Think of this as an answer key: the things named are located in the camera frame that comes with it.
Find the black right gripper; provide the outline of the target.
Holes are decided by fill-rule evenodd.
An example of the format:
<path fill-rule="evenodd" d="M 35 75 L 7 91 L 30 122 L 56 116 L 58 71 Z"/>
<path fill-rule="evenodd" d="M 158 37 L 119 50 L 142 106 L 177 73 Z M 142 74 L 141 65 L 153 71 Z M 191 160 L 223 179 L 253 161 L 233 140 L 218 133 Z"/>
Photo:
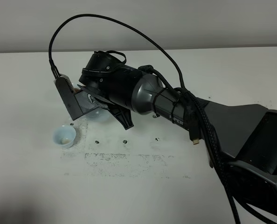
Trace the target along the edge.
<path fill-rule="evenodd" d="M 120 106 L 108 106 L 109 113 L 125 130 L 134 127 L 131 118 L 132 93 L 141 79 L 141 71 L 127 66 L 112 54 L 116 51 L 95 51 L 88 64 L 82 69 L 79 82 L 104 102 Z"/>

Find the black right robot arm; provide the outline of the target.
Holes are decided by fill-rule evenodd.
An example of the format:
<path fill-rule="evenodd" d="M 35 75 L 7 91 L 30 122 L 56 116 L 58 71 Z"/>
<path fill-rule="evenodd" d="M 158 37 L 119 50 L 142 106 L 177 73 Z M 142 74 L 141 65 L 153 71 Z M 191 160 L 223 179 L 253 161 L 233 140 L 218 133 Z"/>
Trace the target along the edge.
<path fill-rule="evenodd" d="M 131 112 L 150 112 L 204 140 L 209 161 L 238 203 L 277 216 L 277 110 L 259 104 L 226 106 L 172 88 L 150 65 L 137 69 L 95 52 L 82 70 L 81 89 L 101 102 L 125 129 Z"/>

